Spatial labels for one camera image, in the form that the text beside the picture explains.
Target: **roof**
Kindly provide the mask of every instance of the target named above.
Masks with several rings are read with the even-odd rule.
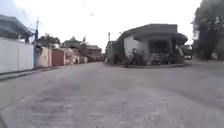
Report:
[[[117,41],[119,42],[121,39],[123,40],[125,37],[128,37],[128,36],[135,37],[135,36],[159,33],[159,32],[177,33],[177,25],[175,25],[175,24],[148,24],[148,25],[140,26],[137,28],[133,28],[133,29],[124,31],[121,34],[121,36],[117,39]]]
[[[97,45],[87,45],[87,49],[101,49]]]
[[[175,38],[180,39],[181,42],[186,42],[188,39],[185,35],[177,32],[176,24],[148,24],[141,27],[133,28],[124,31],[121,36],[117,39],[118,43],[123,43],[124,38],[128,36],[133,36],[136,40],[149,36],[158,34],[169,34]]]
[[[7,32],[7,35],[2,36],[9,36],[15,38],[18,35],[22,36],[32,36],[33,33],[25,27],[17,18],[5,16],[0,14],[0,35]]]

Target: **street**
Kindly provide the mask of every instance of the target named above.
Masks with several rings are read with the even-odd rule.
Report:
[[[8,128],[223,128],[223,83],[218,62],[73,65],[1,82],[0,112]]]

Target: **sky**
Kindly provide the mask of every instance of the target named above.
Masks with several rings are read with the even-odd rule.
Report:
[[[116,40],[125,30],[150,23],[178,24],[191,44],[191,22],[201,0],[0,0],[0,13],[17,17],[40,35],[49,33],[61,42],[74,36],[105,48],[108,32]]]

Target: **concrete wall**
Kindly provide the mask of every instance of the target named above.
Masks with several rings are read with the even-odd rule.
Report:
[[[149,43],[150,41],[155,41],[155,40],[166,40],[168,42],[171,42],[171,37],[169,35],[154,35],[154,36],[148,36],[142,39],[141,46],[142,50],[144,51],[144,60],[147,63],[150,63],[151,58],[150,58],[150,51],[149,51]]]
[[[0,37],[0,73],[32,69],[33,45]]]
[[[51,49],[42,47],[42,53],[38,55],[38,67],[51,67]]]
[[[132,57],[132,50],[136,48],[138,51],[143,51],[141,43],[137,40],[134,40],[133,36],[126,37],[124,39],[124,52],[126,57]]]

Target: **wall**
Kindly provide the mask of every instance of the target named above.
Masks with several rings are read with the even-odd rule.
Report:
[[[62,50],[60,49],[52,49],[52,54],[51,54],[51,63],[52,66],[63,66],[65,60],[65,54]]]
[[[145,37],[144,39],[140,40],[142,50],[144,51],[144,60],[147,63],[150,63],[150,61],[151,61],[150,51],[149,51],[149,43],[150,43],[150,41],[155,41],[155,40],[167,40],[170,42],[171,36],[170,35],[154,35],[154,36]]]
[[[42,52],[38,55],[38,67],[51,67],[51,49],[42,47]]]
[[[0,73],[33,69],[33,45],[0,37]]]
[[[136,48],[138,51],[142,51],[141,43],[137,40],[134,40],[133,36],[126,37],[124,39],[124,52],[126,57],[131,58],[132,50]]]

